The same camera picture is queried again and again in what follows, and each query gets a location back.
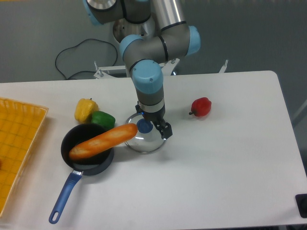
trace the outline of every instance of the blue joint cap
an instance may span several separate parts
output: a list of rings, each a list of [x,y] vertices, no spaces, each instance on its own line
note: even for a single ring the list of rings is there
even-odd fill
[[[90,17],[91,23],[93,25],[103,25],[94,17],[94,15],[92,14],[89,6],[86,3],[86,0],[83,0],[83,5],[84,5],[84,7],[86,9],[87,15]]]
[[[149,59],[139,61],[132,69],[132,81],[142,93],[154,94],[163,86],[161,67]]]
[[[131,34],[131,35],[128,35],[127,37],[125,37],[119,44],[119,51],[120,51],[120,54],[121,54],[121,58],[123,59],[124,57],[124,52],[125,50],[127,49],[127,47],[135,40],[138,40],[138,39],[142,39],[142,37],[140,35],[136,35],[136,34]]]
[[[198,33],[196,27],[189,26],[189,29],[190,29],[190,44],[186,56],[196,53],[201,48],[201,36]]]
[[[150,121],[145,120],[142,118],[136,123],[136,126],[138,127],[138,131],[140,133],[149,133],[153,129],[153,124]]]

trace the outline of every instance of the baguette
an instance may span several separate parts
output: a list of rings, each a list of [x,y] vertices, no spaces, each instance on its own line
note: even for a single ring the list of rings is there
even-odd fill
[[[93,157],[103,151],[132,139],[135,137],[137,132],[138,127],[133,123],[115,127],[73,147],[69,152],[69,158],[72,161],[79,161]]]

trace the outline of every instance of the black cable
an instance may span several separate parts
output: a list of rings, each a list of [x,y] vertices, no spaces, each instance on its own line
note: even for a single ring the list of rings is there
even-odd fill
[[[96,71],[90,71],[90,70],[83,70],[83,71],[79,71],[79,72],[76,72],[74,74],[72,74],[70,77],[66,77],[64,73],[62,73],[61,70],[59,70],[58,66],[57,66],[57,60],[58,60],[58,57],[60,56],[61,53],[63,53],[64,51],[68,50],[68,49],[73,49],[73,48],[77,48],[79,45],[81,45],[82,43],[86,42],[86,41],[97,41],[97,42],[102,42],[102,43],[107,43],[108,45],[111,45],[114,49],[115,49],[115,52],[116,52],[116,58],[115,58],[115,61],[113,63],[112,66],[115,65],[115,63],[117,62],[117,58],[118,58],[118,52],[117,52],[117,49],[116,47],[110,43],[110,42],[107,42],[107,41],[102,41],[102,40],[98,40],[98,39],[95,39],[95,38],[88,38],[88,39],[85,39],[83,41],[81,41],[79,44],[73,46],[73,47],[69,47],[69,48],[66,48],[64,50],[62,50],[56,57],[56,60],[55,60],[55,66],[56,66],[56,69],[58,72],[60,72],[60,74],[62,74],[62,76],[65,78],[65,80],[76,80],[73,78],[73,76],[79,74],[79,73],[96,73]]]

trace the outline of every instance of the green bell pepper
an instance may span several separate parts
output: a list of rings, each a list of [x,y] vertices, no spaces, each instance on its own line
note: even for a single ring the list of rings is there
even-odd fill
[[[110,114],[102,111],[95,111],[92,114],[92,123],[101,125],[106,131],[113,129],[115,126],[115,118]]]

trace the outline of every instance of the pan handle hole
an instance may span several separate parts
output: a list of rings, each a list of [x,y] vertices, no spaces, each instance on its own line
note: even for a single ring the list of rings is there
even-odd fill
[[[59,215],[59,212],[55,212],[54,215],[53,215],[52,220],[55,221],[57,219],[58,215]]]

